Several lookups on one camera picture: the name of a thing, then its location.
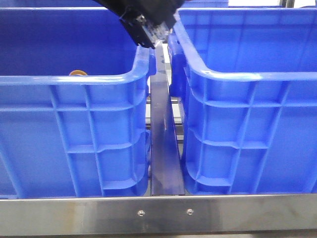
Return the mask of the steel rail screw right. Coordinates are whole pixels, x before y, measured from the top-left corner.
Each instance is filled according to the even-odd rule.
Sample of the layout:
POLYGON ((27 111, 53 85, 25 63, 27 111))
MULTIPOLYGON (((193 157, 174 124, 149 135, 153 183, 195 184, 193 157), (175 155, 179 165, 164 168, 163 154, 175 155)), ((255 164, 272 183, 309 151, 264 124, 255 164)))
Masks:
POLYGON ((188 209, 186 213, 187 213, 188 215, 193 215, 194 211, 193 211, 193 209, 188 209))

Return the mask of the blue bin front right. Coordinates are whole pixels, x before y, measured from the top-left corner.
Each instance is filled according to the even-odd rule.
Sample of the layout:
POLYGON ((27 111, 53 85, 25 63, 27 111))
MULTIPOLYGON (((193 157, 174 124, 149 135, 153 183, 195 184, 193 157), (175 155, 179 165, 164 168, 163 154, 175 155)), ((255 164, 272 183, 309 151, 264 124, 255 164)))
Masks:
POLYGON ((191 194, 315 193, 317 10, 184 8, 170 35, 191 194))

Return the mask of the steel shelf front rail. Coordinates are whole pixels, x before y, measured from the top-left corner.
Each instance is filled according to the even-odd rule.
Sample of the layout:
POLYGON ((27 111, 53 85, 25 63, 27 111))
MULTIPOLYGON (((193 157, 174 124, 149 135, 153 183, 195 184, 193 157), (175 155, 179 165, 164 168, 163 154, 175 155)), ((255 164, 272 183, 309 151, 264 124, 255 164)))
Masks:
POLYGON ((208 234, 315 230, 317 196, 220 195, 5 199, 2 236, 208 234), (144 210, 143 217, 138 211, 144 210))

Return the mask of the steel rail screw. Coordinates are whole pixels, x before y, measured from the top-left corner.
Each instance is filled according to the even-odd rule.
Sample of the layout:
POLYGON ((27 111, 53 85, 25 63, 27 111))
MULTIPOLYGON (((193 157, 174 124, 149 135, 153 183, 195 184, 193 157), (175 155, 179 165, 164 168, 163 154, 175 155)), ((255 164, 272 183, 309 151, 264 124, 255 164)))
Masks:
POLYGON ((139 210, 137 214, 138 214, 138 216, 143 217, 145 215, 145 211, 139 210))
POLYGON ((188 215, 193 215, 194 211, 193 211, 193 209, 188 209, 186 213, 187 213, 188 215))

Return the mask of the blue bin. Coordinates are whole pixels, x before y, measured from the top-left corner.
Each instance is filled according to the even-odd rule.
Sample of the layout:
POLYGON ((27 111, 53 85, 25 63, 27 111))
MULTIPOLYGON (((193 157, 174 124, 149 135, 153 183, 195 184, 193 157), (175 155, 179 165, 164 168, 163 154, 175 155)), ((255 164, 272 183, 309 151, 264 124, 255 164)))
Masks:
POLYGON ((144 195, 155 71, 103 7, 1 8, 1 198, 144 195))
POLYGON ((184 8, 170 35, 191 194, 315 193, 317 10, 184 8))

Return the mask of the yellow push button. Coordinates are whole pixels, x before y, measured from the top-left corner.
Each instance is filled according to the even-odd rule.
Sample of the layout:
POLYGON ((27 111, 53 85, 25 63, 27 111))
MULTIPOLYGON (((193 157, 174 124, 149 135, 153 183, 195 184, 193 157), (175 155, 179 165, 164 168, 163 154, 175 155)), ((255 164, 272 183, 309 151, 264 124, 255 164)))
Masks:
POLYGON ((77 75, 77 76, 87 76, 87 73, 82 71, 82 70, 79 70, 79 69, 76 69, 76 70, 73 70, 69 73, 70 76, 72 75, 77 75))
POLYGON ((154 49, 176 23, 183 0, 125 0, 120 22, 136 45, 154 49))

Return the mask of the blue bin front left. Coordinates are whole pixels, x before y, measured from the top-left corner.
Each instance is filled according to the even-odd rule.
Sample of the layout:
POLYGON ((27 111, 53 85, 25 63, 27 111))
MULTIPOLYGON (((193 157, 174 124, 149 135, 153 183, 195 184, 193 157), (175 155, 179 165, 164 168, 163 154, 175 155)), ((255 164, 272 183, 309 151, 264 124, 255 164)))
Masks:
POLYGON ((1 8, 1 198, 144 195, 155 71, 103 7, 1 8))

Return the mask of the steel rail screw left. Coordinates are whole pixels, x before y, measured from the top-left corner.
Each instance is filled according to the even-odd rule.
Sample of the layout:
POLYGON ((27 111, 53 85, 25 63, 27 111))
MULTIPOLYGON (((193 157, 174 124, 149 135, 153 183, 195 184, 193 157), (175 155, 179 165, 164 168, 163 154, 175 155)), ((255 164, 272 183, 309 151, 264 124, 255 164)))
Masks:
POLYGON ((143 217, 145 215, 145 211, 139 210, 137 214, 138 214, 138 216, 143 217))

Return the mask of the yellow push button lying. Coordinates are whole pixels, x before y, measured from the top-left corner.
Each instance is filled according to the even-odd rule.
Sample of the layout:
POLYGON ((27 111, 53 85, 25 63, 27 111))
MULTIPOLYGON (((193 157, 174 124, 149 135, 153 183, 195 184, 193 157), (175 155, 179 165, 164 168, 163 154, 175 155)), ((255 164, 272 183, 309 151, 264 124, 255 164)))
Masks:
POLYGON ((79 70, 79 69, 76 69, 76 70, 73 70, 69 73, 70 76, 72 75, 77 75, 77 76, 87 76, 87 73, 82 71, 82 70, 79 70))

